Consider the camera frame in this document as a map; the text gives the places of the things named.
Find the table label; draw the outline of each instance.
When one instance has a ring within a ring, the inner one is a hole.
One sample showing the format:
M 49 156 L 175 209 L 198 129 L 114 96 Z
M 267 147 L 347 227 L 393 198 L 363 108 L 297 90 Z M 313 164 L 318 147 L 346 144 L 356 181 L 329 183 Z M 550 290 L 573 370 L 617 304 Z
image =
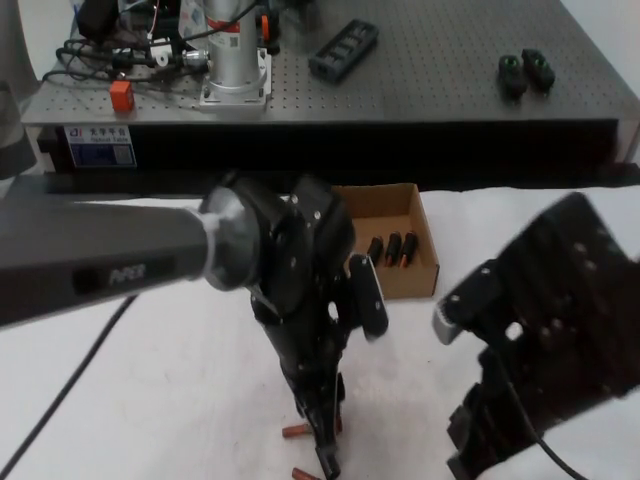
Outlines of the table label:
M 137 166 L 127 126 L 83 125 L 65 127 L 64 133 L 71 158 L 78 168 Z

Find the black connector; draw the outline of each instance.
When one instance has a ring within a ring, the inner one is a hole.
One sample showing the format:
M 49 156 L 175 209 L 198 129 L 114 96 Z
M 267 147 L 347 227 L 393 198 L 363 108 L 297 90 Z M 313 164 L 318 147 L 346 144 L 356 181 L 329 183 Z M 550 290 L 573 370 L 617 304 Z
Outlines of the black connector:
M 384 254 L 385 265 L 387 267 L 393 267 L 396 263 L 398 263 L 401 247 L 402 237 L 400 236 L 400 232 L 393 232 L 391 235 L 389 235 L 387 251 Z
M 352 20 L 309 59 L 311 73 L 327 82 L 339 82 L 378 40 L 378 28 Z
M 543 92 L 549 91 L 556 81 L 556 74 L 545 56 L 532 48 L 522 50 L 524 71 L 531 81 Z
M 514 100 L 522 97 L 527 91 L 527 79 L 524 76 L 520 60 L 515 55 L 500 57 L 498 80 L 504 92 Z
M 375 267 L 382 256 L 382 252 L 384 250 L 384 242 L 382 237 L 373 237 L 371 239 L 371 245 L 369 245 L 369 250 L 367 250 L 367 255 L 371 257 L 371 262 Z
M 413 261 L 413 257 L 418 249 L 418 236 L 416 232 L 409 232 L 404 237 L 402 252 L 400 253 L 400 267 L 407 268 Z

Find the piper logo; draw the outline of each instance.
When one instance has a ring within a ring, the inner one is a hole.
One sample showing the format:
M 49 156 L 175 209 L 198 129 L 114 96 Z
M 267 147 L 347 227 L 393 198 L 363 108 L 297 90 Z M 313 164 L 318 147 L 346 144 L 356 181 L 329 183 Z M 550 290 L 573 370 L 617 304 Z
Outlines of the piper logo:
M 147 266 L 144 263 L 123 268 L 114 268 L 109 274 L 109 286 L 132 282 L 144 278 Z

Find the orange block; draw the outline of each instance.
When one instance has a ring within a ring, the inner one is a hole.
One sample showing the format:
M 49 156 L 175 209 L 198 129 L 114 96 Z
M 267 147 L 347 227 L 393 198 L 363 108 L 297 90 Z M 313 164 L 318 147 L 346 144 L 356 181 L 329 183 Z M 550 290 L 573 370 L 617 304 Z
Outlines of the orange block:
M 134 100 L 131 82 L 117 80 L 111 84 L 109 93 L 111 94 L 111 103 L 114 111 L 130 112 L 133 110 Z

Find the white table surface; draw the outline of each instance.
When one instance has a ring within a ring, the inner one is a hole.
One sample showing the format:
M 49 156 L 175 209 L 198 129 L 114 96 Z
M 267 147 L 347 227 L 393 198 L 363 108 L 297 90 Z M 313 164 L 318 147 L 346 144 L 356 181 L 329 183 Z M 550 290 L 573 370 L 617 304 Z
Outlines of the white table surface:
M 423 193 L 442 266 L 436 298 L 493 256 L 561 191 Z M 588 195 L 631 256 L 640 251 L 640 187 Z M 128 203 L 180 206 L 189 201 Z M 339 439 L 348 479 L 451 480 L 447 419 L 479 377 L 482 344 L 440 345 L 433 301 L 390 302 L 388 334 L 354 332 L 342 362 L 347 400 Z M 0 333 L 0 462 L 24 438 L 117 302 Z M 640 394 L 584 414 L 547 437 L 594 480 L 637 480 Z M 311 439 L 285 441 L 298 423 L 292 396 L 248 294 L 182 283 L 140 297 L 12 480 L 282 480 L 294 466 L 321 473 Z M 485 480 L 565 475 L 534 447 Z

